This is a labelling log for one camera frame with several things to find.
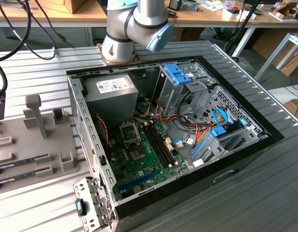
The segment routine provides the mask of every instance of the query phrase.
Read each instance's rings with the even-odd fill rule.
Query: cardboard box
[[[73,14],[86,0],[39,0],[43,8]]]
[[[279,19],[291,19],[293,15],[289,11],[293,8],[296,8],[296,2],[283,3],[281,7],[273,10],[273,15]]]
[[[293,99],[288,101],[284,104],[285,108],[287,108],[291,113],[295,114],[296,109],[298,108],[298,99]]]
[[[169,40],[170,42],[179,42],[183,33],[184,28],[174,28],[172,38]]]
[[[268,59],[271,54],[275,51],[277,46],[281,43],[287,33],[298,33],[296,28],[266,28],[262,35],[257,39],[253,45],[254,51],[260,54],[265,59]],[[274,60],[273,65],[277,66],[279,62],[285,57],[285,55],[294,46],[293,43],[288,43],[282,52]],[[292,58],[285,64],[285,68],[281,71],[286,75],[290,76],[291,73],[296,69],[293,78],[298,76],[298,55]]]
[[[205,28],[185,28],[180,41],[197,41]]]

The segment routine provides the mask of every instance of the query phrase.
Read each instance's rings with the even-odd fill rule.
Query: green circuit board
[[[154,128],[163,141],[167,134],[162,124],[157,122]],[[113,192],[117,201],[180,175],[188,169],[181,155],[176,151],[170,152],[176,164],[163,166],[145,135],[144,127],[138,126],[138,131],[142,139],[138,147],[137,145],[124,147],[121,133],[116,133],[115,144],[110,148],[110,165],[117,180]]]

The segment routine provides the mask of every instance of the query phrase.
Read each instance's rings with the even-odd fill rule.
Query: workbench
[[[298,231],[298,120],[208,41],[169,43],[158,53],[141,46],[136,49],[142,60],[203,56],[285,139],[236,175],[134,231]],[[60,106],[71,113],[66,70],[104,65],[95,47],[59,49],[59,56],[51,61],[21,51],[1,64],[9,79],[6,119],[22,116],[24,96],[32,93],[40,94],[42,112]],[[73,184],[88,176],[89,170],[77,131],[72,129],[79,172],[0,194],[0,231],[83,231]]]
[[[169,0],[165,1],[165,6],[169,5]],[[243,3],[237,0],[237,6],[243,7]],[[41,21],[44,27],[49,27],[45,20],[43,13],[35,9],[36,3],[30,2],[32,13],[35,17]],[[26,27],[27,26],[27,15],[24,12],[12,9],[8,6],[3,6],[4,11],[9,17],[14,27]],[[222,11],[217,10],[216,12],[205,9],[199,6],[199,11],[191,12],[185,10],[177,11],[177,19],[174,22],[173,19],[169,18],[169,22],[174,23],[175,27],[183,28],[234,28],[237,25],[238,20],[232,18],[225,20],[222,17]],[[54,27],[106,27],[107,16],[103,12],[101,6],[97,0],[87,0],[75,14],[67,14],[45,8]],[[250,20],[246,26],[247,30],[243,35],[241,41],[237,45],[232,56],[238,57],[242,52],[243,48],[251,38],[256,28],[298,28],[297,23],[282,23],[268,13],[272,12],[269,8],[262,10],[263,15],[258,15],[256,19]],[[32,21],[32,26],[37,27],[38,25]],[[0,13],[0,27],[8,27],[3,16]]]

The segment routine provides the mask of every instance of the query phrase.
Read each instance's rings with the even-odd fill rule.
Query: ram slot
[[[145,127],[144,129],[145,135],[147,136],[150,144],[153,146],[155,153],[157,154],[160,162],[162,163],[163,167],[168,166],[175,162],[172,156],[169,154],[168,150],[166,149],[164,143],[161,141],[159,134],[155,130],[153,126]]]

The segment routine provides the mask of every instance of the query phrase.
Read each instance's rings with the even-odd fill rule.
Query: wooden table
[[[169,0],[165,1],[165,6],[169,5]],[[38,9],[34,1],[30,1],[32,12],[35,17],[41,21],[42,25],[49,27],[48,23],[45,22],[43,13]],[[237,0],[237,6],[242,8],[243,4]],[[8,15],[9,19],[13,22],[15,27],[26,27],[27,17],[24,12],[14,10],[8,6],[4,6],[4,10]],[[106,27],[107,16],[103,12],[101,6],[97,0],[87,0],[80,7],[75,14],[67,14],[45,8],[53,26],[55,27]],[[256,28],[298,28],[298,23],[281,23],[268,13],[270,9],[262,10],[263,15],[257,16],[256,19],[250,20],[246,26],[247,31],[239,42],[232,56],[238,57],[246,43],[252,36]],[[205,9],[199,6],[199,11],[191,12],[179,10],[177,12],[177,19],[175,27],[216,27],[216,28],[234,28],[237,24],[237,19],[224,20],[222,18],[222,11],[216,12]],[[0,27],[7,27],[8,24],[0,13]],[[32,22],[32,26],[36,27],[37,24]]]
[[[34,1],[29,1],[29,3],[31,11],[37,20],[39,20],[44,27],[49,27],[43,12],[39,10],[36,3]],[[27,14],[25,12],[4,6],[4,4],[2,4],[2,6],[14,27],[27,26]],[[75,14],[67,14],[47,8],[44,8],[44,10],[54,27],[106,27],[107,16],[97,0],[87,0]],[[32,20],[32,27],[37,26],[36,22]],[[8,27],[1,12],[0,27]]]
[[[243,3],[239,0],[236,0],[236,2],[237,6],[242,9]],[[282,23],[278,19],[270,16],[268,13],[272,12],[272,10],[269,8],[262,9],[261,11],[263,15],[257,15],[254,20],[249,20],[248,24],[246,25],[247,30],[234,53],[232,54],[233,57],[239,56],[256,28],[298,28],[298,23]],[[234,28],[237,25],[238,19],[232,18],[225,20],[223,19],[222,14],[222,10],[213,12],[202,6],[198,7],[197,12],[179,10],[177,11],[175,27]]]

